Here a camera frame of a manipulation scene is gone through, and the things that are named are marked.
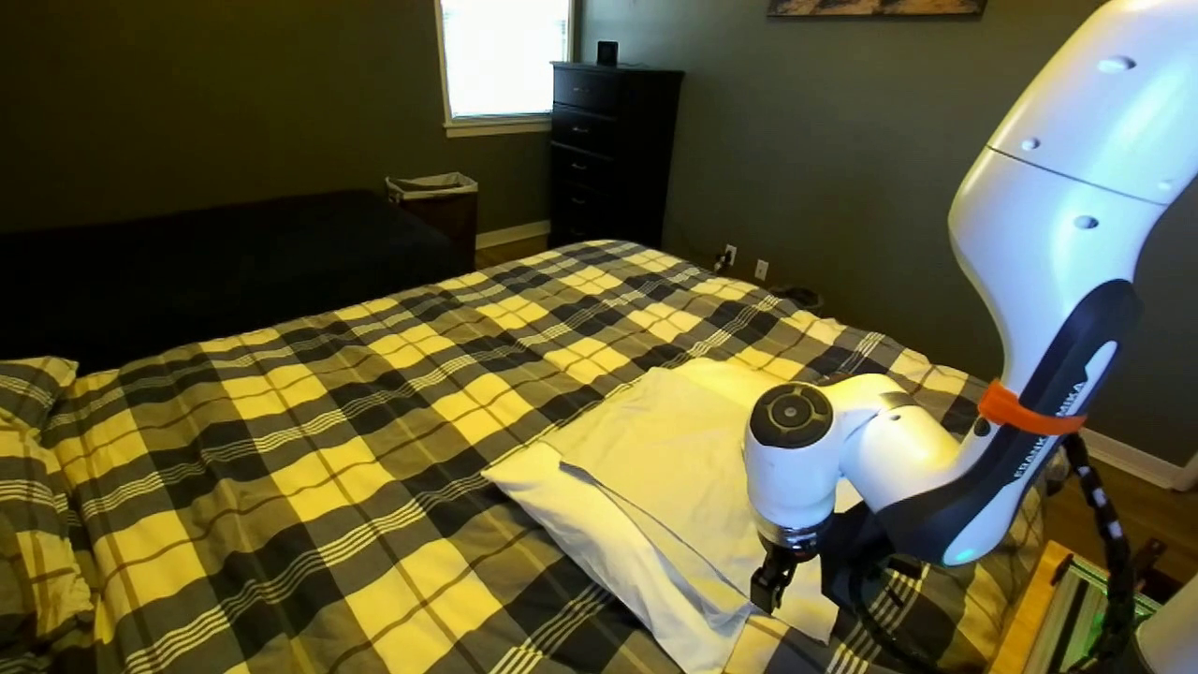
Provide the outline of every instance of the dark headboard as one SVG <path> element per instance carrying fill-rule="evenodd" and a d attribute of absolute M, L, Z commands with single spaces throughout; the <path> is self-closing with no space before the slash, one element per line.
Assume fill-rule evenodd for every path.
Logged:
<path fill-rule="evenodd" d="M 84 369 L 461 273 L 373 190 L 0 237 L 0 357 Z"/>

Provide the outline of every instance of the white pillow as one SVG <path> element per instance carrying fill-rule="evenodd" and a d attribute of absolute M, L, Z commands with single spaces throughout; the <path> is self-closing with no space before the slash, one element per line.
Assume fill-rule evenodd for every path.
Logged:
<path fill-rule="evenodd" d="M 677 373 L 729 395 L 735 410 L 748 410 L 765 388 L 779 387 L 755 369 L 713 359 L 685 362 Z M 484 477 L 522 500 L 522 509 L 536 518 L 594 583 L 617 594 L 677 665 L 722 670 L 752 611 L 748 589 L 735 589 L 743 594 L 737 611 L 703 611 L 685 583 L 677 589 L 677 569 L 670 571 L 654 544 L 617 500 L 609 500 L 604 485 L 576 470 L 561 470 L 561 447 L 583 440 L 604 424 L 621 424 L 614 414 L 617 395 L 604 402 L 559 434 L 522 448 L 518 457 L 486 467 Z M 664 490 L 689 490 L 689 482 L 670 482 L 670 477 L 664 477 Z M 796 569 L 775 618 L 829 639 L 836 624 L 836 603 L 821 594 L 816 560 Z"/>
<path fill-rule="evenodd" d="M 735 638 L 670 583 L 642 527 L 593 482 L 561 470 L 551 447 L 527 447 L 484 470 L 614 600 L 621 600 L 680 670 L 718 670 Z"/>

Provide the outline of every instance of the bed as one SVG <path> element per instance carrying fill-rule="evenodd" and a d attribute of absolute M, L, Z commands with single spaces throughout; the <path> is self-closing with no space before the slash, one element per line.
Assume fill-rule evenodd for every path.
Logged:
<path fill-rule="evenodd" d="M 0 359 L 0 663 L 59 670 L 677 670 L 484 470 L 654 366 L 980 380 L 667 252 L 587 238 L 80 373 Z M 861 569 L 831 644 L 759 670 L 980 670 L 1039 500 L 967 569 Z"/>

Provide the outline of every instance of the black cable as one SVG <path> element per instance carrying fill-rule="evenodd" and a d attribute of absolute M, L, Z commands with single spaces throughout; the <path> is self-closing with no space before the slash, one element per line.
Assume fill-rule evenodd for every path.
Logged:
<path fill-rule="evenodd" d="M 1087 440 L 1077 434 L 1065 439 L 1065 454 L 1081 482 L 1081 493 L 1093 509 L 1093 524 L 1098 535 L 1105 544 L 1105 560 L 1107 560 L 1107 611 L 1100 621 L 1100 638 L 1088 648 L 1088 654 L 1081 663 L 1074 663 L 1070 670 L 1107 670 L 1123 648 L 1132 644 L 1135 631 L 1135 558 L 1132 558 L 1132 544 L 1127 530 L 1120 524 L 1120 514 L 1107 497 L 1107 490 L 1100 485 L 1098 467 L 1088 464 Z"/>

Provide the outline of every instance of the dresser drawer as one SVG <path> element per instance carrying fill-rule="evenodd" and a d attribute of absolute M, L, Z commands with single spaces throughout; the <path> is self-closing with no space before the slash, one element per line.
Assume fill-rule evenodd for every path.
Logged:
<path fill-rule="evenodd" d="M 608 155 L 582 155 L 573 147 L 551 151 L 551 181 L 554 182 L 583 182 L 593 190 L 614 190 L 621 181 L 621 170 Z"/>
<path fill-rule="evenodd" d="M 617 113 L 621 107 L 621 77 L 609 71 L 554 71 L 554 106 L 587 107 L 587 113 Z"/>
<path fill-rule="evenodd" d="M 582 147 L 582 151 L 614 151 L 617 123 L 609 116 L 554 107 L 551 135 L 554 143 Z"/>

